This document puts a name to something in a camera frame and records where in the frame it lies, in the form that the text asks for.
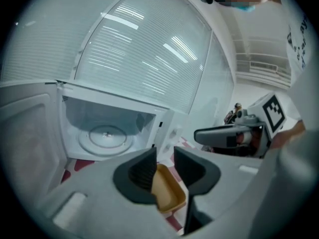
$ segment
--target window blinds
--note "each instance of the window blinds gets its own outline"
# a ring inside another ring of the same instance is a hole
[[[121,0],[89,39],[75,79],[188,113],[210,33],[185,0]]]
[[[1,80],[69,80],[85,36],[114,1],[32,0],[13,26]]]
[[[210,75],[212,79],[210,98],[217,102],[216,110],[212,111],[212,116],[214,116],[212,125],[221,125],[228,113],[227,109],[233,93],[234,81],[225,53],[214,34],[206,67],[206,70],[213,68]]]

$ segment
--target ceiling vent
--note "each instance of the ceiling vent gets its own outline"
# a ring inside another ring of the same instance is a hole
[[[289,69],[268,63],[237,61],[236,75],[237,78],[262,82],[282,89],[288,89],[291,85]]]

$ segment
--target white ceiling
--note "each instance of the white ceiling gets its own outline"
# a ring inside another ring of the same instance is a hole
[[[235,45],[226,25],[223,16],[221,15],[218,3],[207,4],[201,0],[188,0],[200,12],[208,25],[216,35],[225,56],[229,63],[230,71],[234,82],[236,82],[236,50]]]
[[[235,43],[237,61],[265,62],[289,69],[289,26],[280,4],[268,1],[252,12],[221,5],[218,8]]]

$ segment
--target white shirt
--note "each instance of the white shirt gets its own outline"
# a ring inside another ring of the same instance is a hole
[[[306,69],[308,62],[318,52],[319,41],[314,27],[295,0],[281,0],[290,32],[287,36],[287,55],[291,68],[291,86]],[[298,110],[291,101],[287,116],[300,120]]]

